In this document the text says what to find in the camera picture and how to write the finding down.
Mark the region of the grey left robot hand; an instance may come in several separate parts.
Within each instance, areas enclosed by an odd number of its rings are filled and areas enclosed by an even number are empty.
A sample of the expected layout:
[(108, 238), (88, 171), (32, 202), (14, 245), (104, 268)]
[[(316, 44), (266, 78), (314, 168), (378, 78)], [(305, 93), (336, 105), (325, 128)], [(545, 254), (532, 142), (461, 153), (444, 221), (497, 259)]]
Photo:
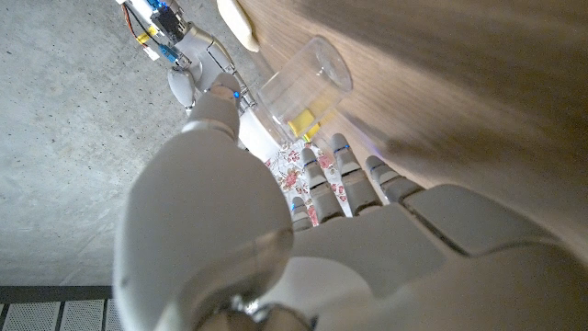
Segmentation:
[(128, 330), (584, 330), (587, 265), (471, 190), (421, 188), (341, 135), (351, 213), (312, 160), (319, 224), (237, 144), (219, 74), (134, 181), (114, 248)]

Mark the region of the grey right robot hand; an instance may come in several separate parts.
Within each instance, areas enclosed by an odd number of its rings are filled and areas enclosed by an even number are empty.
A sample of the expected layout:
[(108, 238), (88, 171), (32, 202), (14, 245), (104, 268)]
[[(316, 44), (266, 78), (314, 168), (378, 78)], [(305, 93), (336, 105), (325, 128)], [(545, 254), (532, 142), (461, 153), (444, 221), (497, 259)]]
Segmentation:
[(177, 55), (175, 65), (168, 71), (167, 79), (172, 93), (187, 113), (195, 106), (200, 94), (208, 90), (221, 73), (231, 74), (239, 83), (237, 89), (240, 112), (256, 104), (249, 87), (223, 45), (192, 23), (183, 39), (172, 51)]

